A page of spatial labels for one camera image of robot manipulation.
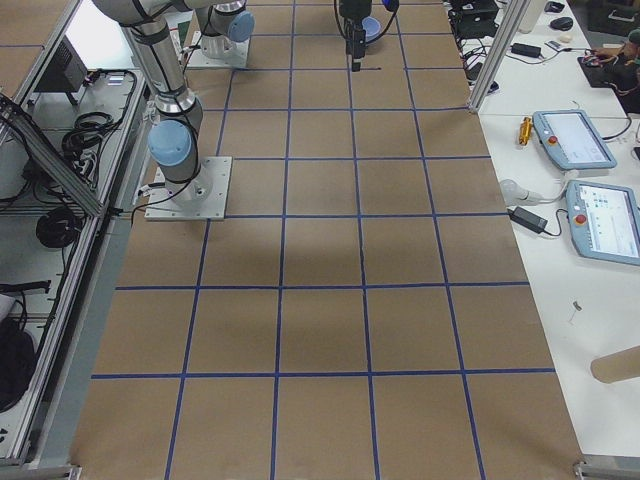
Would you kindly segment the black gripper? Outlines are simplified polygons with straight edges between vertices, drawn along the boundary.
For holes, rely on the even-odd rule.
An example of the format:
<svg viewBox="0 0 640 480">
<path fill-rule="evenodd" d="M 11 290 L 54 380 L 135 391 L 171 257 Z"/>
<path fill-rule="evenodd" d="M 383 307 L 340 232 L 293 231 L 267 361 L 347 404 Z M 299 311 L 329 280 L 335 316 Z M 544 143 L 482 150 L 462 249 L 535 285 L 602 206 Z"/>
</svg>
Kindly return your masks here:
<svg viewBox="0 0 640 480">
<path fill-rule="evenodd" d="M 338 12 L 347 19 L 346 52 L 350 57 L 351 71 L 359 72 L 366 52 L 366 31 L 361 20 L 371 14 L 371 0 L 339 0 Z"/>
</svg>

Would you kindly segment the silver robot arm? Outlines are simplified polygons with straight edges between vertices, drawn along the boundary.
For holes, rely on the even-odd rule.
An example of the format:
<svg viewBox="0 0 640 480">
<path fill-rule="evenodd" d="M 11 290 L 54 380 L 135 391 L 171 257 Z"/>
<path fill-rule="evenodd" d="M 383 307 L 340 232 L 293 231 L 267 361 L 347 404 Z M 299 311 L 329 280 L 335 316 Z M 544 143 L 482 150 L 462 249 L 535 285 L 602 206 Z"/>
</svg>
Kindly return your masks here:
<svg viewBox="0 0 640 480">
<path fill-rule="evenodd" d="M 247 41 L 255 27 L 245 1 L 228 1 L 195 10 L 205 57 L 221 59 Z"/>
<path fill-rule="evenodd" d="M 206 175 L 209 165 L 198 157 L 202 105 L 189 88 L 178 59 L 168 10 L 194 12 L 205 40 L 221 39 L 232 47 L 249 41 L 255 19 L 244 1 L 96 1 L 94 5 L 117 22 L 132 49 L 152 91 L 152 104 L 159 120 L 147 135 L 148 151 L 164 179 L 141 189 L 151 195 L 145 211 L 199 207 L 210 200 L 225 200 L 226 194 L 212 186 Z"/>
</svg>

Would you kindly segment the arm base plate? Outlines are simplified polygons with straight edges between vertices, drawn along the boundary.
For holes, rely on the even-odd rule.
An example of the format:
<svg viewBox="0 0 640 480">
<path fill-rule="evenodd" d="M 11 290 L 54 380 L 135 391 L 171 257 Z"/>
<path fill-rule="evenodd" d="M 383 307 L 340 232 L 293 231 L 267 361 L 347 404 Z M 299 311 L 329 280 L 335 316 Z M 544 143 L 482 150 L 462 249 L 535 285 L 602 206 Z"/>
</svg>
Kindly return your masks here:
<svg viewBox="0 0 640 480">
<path fill-rule="evenodd" d="M 187 67 L 192 69 L 244 69 L 250 41 L 234 42 L 225 36 L 202 36 L 196 30 Z"/>
<path fill-rule="evenodd" d="M 221 221 L 225 217 L 233 159 L 229 156 L 201 159 L 200 172 L 180 194 L 180 186 L 165 180 L 156 168 L 154 181 L 163 186 L 150 192 L 150 207 L 145 210 L 149 221 Z"/>
</svg>

